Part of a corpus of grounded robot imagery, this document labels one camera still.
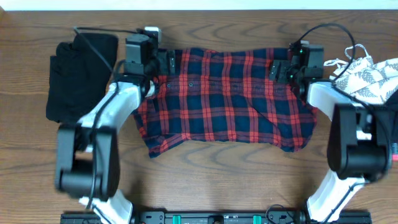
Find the green connector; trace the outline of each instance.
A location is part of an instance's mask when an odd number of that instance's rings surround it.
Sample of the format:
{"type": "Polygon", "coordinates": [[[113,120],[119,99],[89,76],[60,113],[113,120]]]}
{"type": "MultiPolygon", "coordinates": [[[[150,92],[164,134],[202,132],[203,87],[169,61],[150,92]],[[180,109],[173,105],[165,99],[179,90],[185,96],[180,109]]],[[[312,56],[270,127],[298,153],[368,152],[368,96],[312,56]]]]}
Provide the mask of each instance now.
{"type": "Polygon", "coordinates": [[[181,216],[173,215],[173,224],[181,224],[181,216]]]}
{"type": "Polygon", "coordinates": [[[253,224],[261,224],[261,216],[253,215],[253,224]]]}

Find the wooden table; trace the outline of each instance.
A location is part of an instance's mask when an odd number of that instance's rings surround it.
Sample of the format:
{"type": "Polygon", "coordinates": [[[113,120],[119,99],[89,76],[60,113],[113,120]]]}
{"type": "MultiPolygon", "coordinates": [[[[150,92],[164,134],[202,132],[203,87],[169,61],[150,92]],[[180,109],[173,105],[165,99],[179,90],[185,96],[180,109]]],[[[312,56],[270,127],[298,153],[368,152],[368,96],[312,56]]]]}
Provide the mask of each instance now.
{"type": "MultiPolygon", "coordinates": [[[[159,26],[163,47],[235,51],[286,47],[309,28],[338,22],[375,62],[398,56],[395,11],[7,12],[0,22],[0,223],[57,223],[77,200],[54,189],[58,124],[45,117],[49,59],[73,26],[135,29],[159,26]]],[[[119,59],[124,58],[120,34],[119,59]]],[[[325,59],[344,58],[346,34],[319,29],[308,38],[325,59]]],[[[284,153],[269,144],[189,141],[149,159],[133,118],[119,135],[119,188],[139,207],[168,210],[265,210],[299,207],[328,170],[330,121],[319,113],[308,146],[284,153]]],[[[349,208],[368,209],[375,223],[398,220],[398,167],[361,190],[349,208]]]]}

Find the red plaid shirt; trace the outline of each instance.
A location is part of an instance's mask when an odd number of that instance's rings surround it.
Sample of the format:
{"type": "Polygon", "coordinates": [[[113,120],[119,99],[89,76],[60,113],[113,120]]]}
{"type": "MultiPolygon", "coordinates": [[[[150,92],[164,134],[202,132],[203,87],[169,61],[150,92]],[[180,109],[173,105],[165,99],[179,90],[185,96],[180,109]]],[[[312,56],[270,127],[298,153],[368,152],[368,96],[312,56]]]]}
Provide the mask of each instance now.
{"type": "Polygon", "coordinates": [[[316,108],[268,78],[287,49],[175,53],[176,74],[159,75],[157,95],[134,112],[151,157],[186,140],[264,142],[289,152],[307,144],[316,108]]]}

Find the white patterned cloth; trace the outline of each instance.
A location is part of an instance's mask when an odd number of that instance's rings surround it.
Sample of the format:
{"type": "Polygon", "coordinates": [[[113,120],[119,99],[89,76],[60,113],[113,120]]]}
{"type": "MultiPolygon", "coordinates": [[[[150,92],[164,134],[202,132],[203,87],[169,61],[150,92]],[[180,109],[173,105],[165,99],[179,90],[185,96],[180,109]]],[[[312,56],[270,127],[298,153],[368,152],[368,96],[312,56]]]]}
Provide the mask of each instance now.
{"type": "MultiPolygon", "coordinates": [[[[398,90],[398,58],[373,64],[372,57],[363,45],[357,44],[355,47],[364,49],[366,57],[354,59],[347,71],[337,80],[337,87],[361,101],[384,104],[398,90]]],[[[347,47],[345,50],[349,59],[351,57],[347,50],[352,48],[347,47]]],[[[337,65],[338,68],[333,73],[339,75],[347,64],[348,62],[337,58],[326,61],[323,66],[337,65]]]]}

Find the black folded garment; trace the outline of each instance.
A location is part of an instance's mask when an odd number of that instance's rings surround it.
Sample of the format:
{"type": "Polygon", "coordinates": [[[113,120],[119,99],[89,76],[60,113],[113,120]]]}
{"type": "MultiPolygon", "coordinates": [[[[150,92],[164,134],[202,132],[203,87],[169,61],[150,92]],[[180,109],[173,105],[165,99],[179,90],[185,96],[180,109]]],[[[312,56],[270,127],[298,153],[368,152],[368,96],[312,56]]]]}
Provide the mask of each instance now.
{"type": "Polygon", "coordinates": [[[113,67],[118,38],[109,34],[80,34],[73,43],[62,42],[50,58],[50,90],[46,117],[55,122],[75,123],[104,97],[111,72],[90,49],[84,35],[113,67]]]}

